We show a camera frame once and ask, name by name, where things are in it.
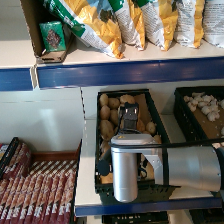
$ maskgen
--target packaged sausage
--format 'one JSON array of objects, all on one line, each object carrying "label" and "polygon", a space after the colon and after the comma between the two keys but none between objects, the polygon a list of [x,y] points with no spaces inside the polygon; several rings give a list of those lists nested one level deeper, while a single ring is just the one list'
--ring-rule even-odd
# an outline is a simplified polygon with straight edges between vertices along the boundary
[{"label": "packaged sausage", "polygon": [[31,183],[31,176],[28,176],[28,177],[26,177],[26,179],[24,181],[23,187],[22,187],[21,192],[19,194],[19,198],[16,202],[16,206],[13,210],[13,215],[12,215],[12,218],[11,218],[11,224],[17,224],[18,223],[20,213],[21,213],[22,207],[23,207],[23,202],[25,201],[26,193],[27,193],[27,190],[28,190],[28,187],[29,187],[30,183]]},{"label": "packaged sausage", "polygon": [[48,203],[47,203],[45,216],[43,219],[43,224],[49,223],[51,212],[52,212],[52,207],[54,204],[54,198],[55,198],[55,194],[56,194],[57,187],[58,187],[58,182],[59,182],[59,176],[56,175],[53,178],[53,183],[52,183],[52,187],[51,187],[51,191],[50,191],[50,195],[49,195],[49,199],[48,199]]},{"label": "packaged sausage", "polygon": [[20,181],[20,178],[17,177],[17,178],[15,178],[15,180],[13,182],[12,188],[10,190],[10,193],[9,193],[8,198],[6,200],[6,203],[5,203],[4,210],[1,214],[0,224],[4,224],[4,222],[5,222],[6,216],[8,214],[9,208],[10,208],[10,205],[12,204],[14,195],[16,193],[16,189],[18,187],[19,181]]},{"label": "packaged sausage", "polygon": [[30,200],[30,204],[29,204],[29,207],[28,207],[28,210],[27,210],[26,218],[24,220],[24,224],[32,223],[33,216],[34,216],[34,211],[35,211],[36,204],[37,204],[37,200],[38,200],[39,195],[41,195],[40,191],[41,191],[42,186],[44,185],[43,180],[44,180],[43,175],[39,175],[37,177],[35,187],[33,189],[32,198]]},{"label": "packaged sausage", "polygon": [[51,176],[48,176],[45,187],[44,187],[44,193],[43,193],[41,203],[39,205],[37,213],[35,214],[35,220],[33,222],[34,224],[38,224],[38,223],[40,224],[43,222],[44,214],[47,208],[48,198],[51,191],[52,182],[53,182],[53,178]]},{"label": "packaged sausage", "polygon": [[15,179],[13,179],[13,178],[10,179],[9,184],[8,184],[8,186],[7,186],[7,188],[6,188],[5,192],[4,192],[4,195],[3,195],[1,203],[0,203],[0,216],[2,215],[3,209],[5,207],[5,203],[6,203],[7,199],[8,199],[8,196],[10,194],[10,191],[11,191],[11,188],[12,188],[12,186],[14,184],[14,181],[15,181]]},{"label": "packaged sausage", "polygon": [[177,24],[176,1],[138,0],[137,3],[143,13],[146,37],[161,50],[167,51]]},{"label": "packaged sausage", "polygon": [[3,198],[3,195],[5,193],[5,190],[7,189],[7,186],[9,184],[9,180],[3,179],[0,182],[0,202]]},{"label": "packaged sausage", "polygon": [[177,0],[178,20],[174,39],[177,43],[199,48],[204,35],[202,12],[205,0]]},{"label": "packaged sausage", "polygon": [[23,202],[22,211],[21,211],[20,216],[19,216],[18,224],[23,224],[24,223],[24,220],[25,220],[26,214],[27,214],[27,210],[28,210],[28,207],[29,207],[30,202],[31,202],[31,197],[32,197],[33,190],[34,190],[34,187],[35,187],[35,184],[36,184],[36,180],[37,180],[36,177],[32,177],[32,179],[30,181],[29,187],[28,187],[27,192],[26,192],[26,197],[25,197],[25,200]]},{"label": "packaged sausage", "polygon": [[142,11],[134,0],[109,0],[118,20],[122,40],[138,50],[145,48],[145,27]]},{"label": "packaged sausage", "polygon": [[205,0],[203,19],[204,39],[216,47],[224,48],[224,1]]},{"label": "packaged sausage", "polygon": [[20,180],[19,180],[19,183],[18,183],[16,192],[14,194],[14,197],[13,197],[13,200],[12,201],[11,201],[10,195],[9,195],[9,198],[8,198],[8,200],[6,202],[6,207],[9,206],[9,210],[8,210],[8,214],[6,216],[6,220],[4,222],[5,224],[10,224],[10,222],[11,222],[11,218],[12,218],[12,215],[13,215],[13,211],[14,211],[14,208],[16,206],[16,203],[17,203],[17,200],[19,198],[19,195],[21,193],[21,190],[22,190],[24,181],[25,181],[25,178],[24,177],[21,177]]},{"label": "packaged sausage", "polygon": [[58,182],[58,187],[57,187],[57,191],[56,191],[55,198],[54,198],[54,204],[52,207],[49,224],[55,224],[57,221],[59,206],[60,206],[61,198],[63,195],[66,180],[67,180],[67,178],[66,178],[65,174],[62,173],[60,175],[60,179]]},{"label": "packaged sausage", "polygon": [[120,29],[108,0],[39,1],[79,39],[111,57],[123,57]]}]

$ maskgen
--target garlic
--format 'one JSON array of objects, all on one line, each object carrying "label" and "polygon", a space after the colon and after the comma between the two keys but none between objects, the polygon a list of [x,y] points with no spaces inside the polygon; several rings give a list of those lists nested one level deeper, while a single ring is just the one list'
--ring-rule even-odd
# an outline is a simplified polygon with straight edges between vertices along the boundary
[{"label": "garlic", "polygon": [[216,117],[216,115],[214,114],[215,112],[210,112],[208,115],[207,115],[207,117],[208,117],[208,120],[209,121],[215,121],[215,117]]},{"label": "garlic", "polygon": [[202,99],[200,96],[196,96],[196,97],[194,98],[194,100],[197,100],[198,102],[202,102],[202,101],[203,101],[203,99]]},{"label": "garlic", "polygon": [[208,103],[206,103],[206,102],[199,102],[198,103],[199,108],[202,108],[202,107],[207,106],[207,105],[208,105]]},{"label": "garlic", "polygon": [[201,109],[201,112],[205,115],[209,114],[211,112],[211,109],[209,106],[204,106],[202,109]]},{"label": "garlic", "polygon": [[190,97],[189,96],[184,96],[184,101],[187,103],[190,101]]},{"label": "garlic", "polygon": [[218,112],[219,108],[218,108],[217,105],[211,105],[211,106],[210,106],[210,110],[211,110],[211,111],[216,111],[216,112]]},{"label": "garlic", "polygon": [[203,96],[205,93],[192,93],[192,97]]},{"label": "garlic", "polygon": [[189,102],[187,105],[190,108],[191,112],[194,112],[196,110],[196,106],[194,106],[193,104],[191,104],[191,102]]},{"label": "garlic", "polygon": [[192,104],[193,106],[197,106],[197,105],[198,105],[198,101],[195,100],[195,99],[193,99],[193,100],[191,100],[191,104]]},{"label": "garlic", "polygon": [[212,144],[214,148],[218,149],[219,147],[221,147],[220,143],[213,143]]},{"label": "garlic", "polygon": [[222,101],[220,102],[220,106],[222,107],[222,109],[224,109],[224,100],[222,100]]},{"label": "garlic", "polygon": [[204,102],[210,102],[212,100],[211,96],[205,95],[202,97],[202,99],[204,100]]}]

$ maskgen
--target plastic packaging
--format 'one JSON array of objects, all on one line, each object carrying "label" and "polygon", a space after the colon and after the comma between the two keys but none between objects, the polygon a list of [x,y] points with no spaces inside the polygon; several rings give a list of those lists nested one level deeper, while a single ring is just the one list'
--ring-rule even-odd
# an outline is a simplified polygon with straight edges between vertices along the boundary
[{"label": "plastic packaging", "polygon": [[203,19],[204,39],[224,48],[224,1],[206,0]]},{"label": "plastic packaging", "polygon": [[176,2],[171,0],[138,0],[145,22],[146,37],[161,50],[172,43],[177,24]]},{"label": "plastic packaging", "polygon": [[205,0],[177,0],[178,20],[174,39],[181,45],[199,48],[204,35],[202,12]]},{"label": "plastic packaging", "polygon": [[40,1],[78,38],[111,57],[123,57],[120,29],[108,0]]},{"label": "plastic packaging", "polygon": [[145,48],[145,28],[141,9],[134,0],[109,0],[118,20],[122,40],[135,45],[138,50]]}]

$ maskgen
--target shelf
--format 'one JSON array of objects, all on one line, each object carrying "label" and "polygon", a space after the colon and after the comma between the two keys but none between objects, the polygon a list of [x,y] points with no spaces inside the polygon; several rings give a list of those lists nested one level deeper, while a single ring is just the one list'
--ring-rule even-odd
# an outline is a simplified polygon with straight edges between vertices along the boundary
[{"label": "shelf", "polygon": [[[184,137],[174,116],[163,115],[161,117],[170,140],[183,141]],[[96,120],[86,120],[76,188],[75,213],[77,217],[221,207],[221,199],[212,197],[210,192],[186,187],[176,189],[169,201],[103,205],[94,187],[95,136]]]}]

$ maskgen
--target red package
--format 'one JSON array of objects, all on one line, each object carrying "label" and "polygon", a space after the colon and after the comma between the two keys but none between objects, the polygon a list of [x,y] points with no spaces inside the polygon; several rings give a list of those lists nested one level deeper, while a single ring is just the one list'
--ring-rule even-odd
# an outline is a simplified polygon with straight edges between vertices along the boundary
[{"label": "red package", "polygon": [[71,203],[73,200],[73,192],[75,185],[75,173],[72,172],[69,176],[68,190],[66,191],[66,199],[65,199],[65,216],[64,216],[64,224],[69,223],[70,215],[71,215]]},{"label": "red package", "polygon": [[3,198],[3,195],[5,193],[5,190],[7,189],[8,184],[9,184],[9,180],[6,180],[6,179],[1,180],[1,184],[0,184],[0,202],[1,202],[2,198]]},{"label": "red package", "polygon": [[59,214],[58,214],[58,218],[57,218],[57,224],[63,224],[64,223],[64,216],[65,216],[65,209],[66,209],[65,208],[66,194],[67,194],[67,191],[69,190],[69,188],[71,188],[71,186],[73,185],[74,182],[75,182],[75,173],[72,172],[68,176],[66,184],[65,184],[63,196],[62,196],[61,203],[60,203]]},{"label": "red package", "polygon": [[24,200],[24,203],[23,203],[23,208],[22,208],[22,211],[21,211],[21,214],[20,214],[20,217],[19,217],[18,224],[23,224],[24,223],[24,220],[25,220],[26,214],[27,214],[27,210],[28,210],[28,207],[30,205],[33,190],[34,190],[34,187],[35,187],[35,184],[36,184],[36,180],[37,180],[36,177],[32,177],[32,179],[30,181],[29,187],[28,187],[27,192],[26,192],[26,197],[25,197],[25,200]]},{"label": "red package", "polygon": [[51,191],[52,182],[53,182],[53,178],[50,176],[47,177],[41,203],[39,205],[37,213],[34,214],[34,216],[35,216],[35,220],[33,222],[34,224],[41,224],[43,222],[44,214],[45,214],[46,208],[47,208],[48,198],[49,198],[50,191]]},{"label": "red package", "polygon": [[11,188],[12,188],[13,183],[14,183],[14,179],[11,178],[10,181],[9,181],[9,184],[8,184],[6,190],[5,190],[5,193],[4,193],[3,197],[2,197],[2,200],[1,200],[1,204],[0,204],[0,216],[2,215],[3,209],[5,207],[5,203],[6,203],[7,199],[8,199],[8,196],[9,196],[9,193],[11,191]]},{"label": "red package", "polygon": [[16,202],[16,206],[13,210],[13,215],[12,215],[12,218],[11,218],[11,224],[17,224],[18,221],[19,221],[20,212],[22,211],[23,202],[25,201],[26,193],[27,193],[27,190],[28,190],[28,187],[29,187],[30,183],[31,183],[31,176],[28,176],[24,181],[22,190],[19,194],[19,198]]},{"label": "red package", "polygon": [[61,203],[61,199],[62,199],[62,195],[63,195],[66,180],[67,180],[67,178],[66,178],[65,174],[62,173],[61,176],[60,176],[59,183],[58,183],[58,188],[57,188],[57,191],[56,191],[56,194],[55,194],[54,204],[53,204],[53,207],[52,207],[52,212],[51,212],[51,217],[50,217],[49,224],[55,224],[56,221],[57,221],[59,206],[60,206],[60,203]]},{"label": "red package", "polygon": [[58,183],[59,183],[59,177],[55,176],[53,178],[53,183],[52,183],[51,192],[50,192],[48,203],[47,203],[45,216],[44,216],[44,219],[43,219],[43,224],[48,224],[49,223],[52,207],[53,207],[53,204],[54,204],[54,198],[55,198],[55,194],[56,194],[57,187],[58,187]]},{"label": "red package", "polygon": [[13,182],[10,193],[9,193],[8,198],[6,200],[6,203],[5,203],[4,210],[1,214],[0,224],[4,224],[4,222],[5,222],[6,216],[8,214],[9,208],[10,208],[10,205],[12,204],[14,195],[16,193],[16,189],[17,189],[18,184],[19,184],[19,180],[20,180],[20,178],[17,177]]},{"label": "red package", "polygon": [[36,208],[37,199],[38,199],[38,196],[40,194],[41,187],[43,185],[43,180],[44,180],[43,175],[39,175],[37,177],[37,181],[36,181],[35,187],[33,189],[32,198],[31,198],[31,201],[30,201],[29,208],[27,210],[27,215],[26,215],[24,224],[31,224],[32,223],[33,216],[34,216],[34,211],[35,211],[35,208]]},{"label": "red package", "polygon": [[0,220],[0,223],[5,223],[5,224],[10,224],[10,220],[11,220],[11,217],[13,215],[13,210],[16,206],[16,202],[19,198],[19,194],[21,192],[21,189],[22,189],[22,186],[24,184],[24,181],[25,181],[25,178],[24,177],[21,177],[20,180],[19,180],[19,184],[17,186],[17,189],[16,189],[16,192],[14,194],[14,197],[13,197],[13,200],[11,202],[11,200],[8,198],[8,201],[6,202],[6,206],[7,206],[7,203],[9,203],[9,210],[8,210],[8,214],[6,216],[6,220],[5,222],[2,222],[3,219]]}]

